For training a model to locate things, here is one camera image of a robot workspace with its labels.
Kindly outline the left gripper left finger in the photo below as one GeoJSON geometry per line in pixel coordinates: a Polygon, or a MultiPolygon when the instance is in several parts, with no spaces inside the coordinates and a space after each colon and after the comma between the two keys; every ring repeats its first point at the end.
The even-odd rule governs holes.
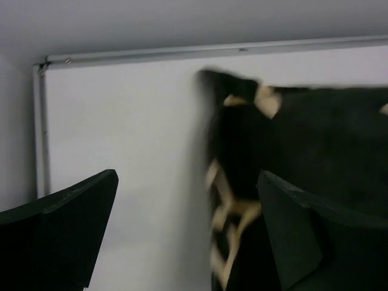
{"type": "Polygon", "coordinates": [[[1,212],[1,290],[88,288],[118,183],[107,169],[1,212]]]}

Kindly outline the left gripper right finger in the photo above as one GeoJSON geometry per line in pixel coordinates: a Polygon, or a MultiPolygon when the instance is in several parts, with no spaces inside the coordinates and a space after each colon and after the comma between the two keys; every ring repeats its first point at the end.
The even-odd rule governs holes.
{"type": "Polygon", "coordinates": [[[387,290],[387,218],[263,171],[258,194],[283,290],[387,290]]]}

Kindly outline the black floral pillowcase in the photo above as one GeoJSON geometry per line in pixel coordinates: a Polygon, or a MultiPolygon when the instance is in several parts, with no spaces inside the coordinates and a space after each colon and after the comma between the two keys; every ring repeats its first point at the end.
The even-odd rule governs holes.
{"type": "Polygon", "coordinates": [[[198,71],[212,290],[283,290],[258,178],[268,171],[339,206],[387,218],[387,87],[273,86],[198,71]]]}

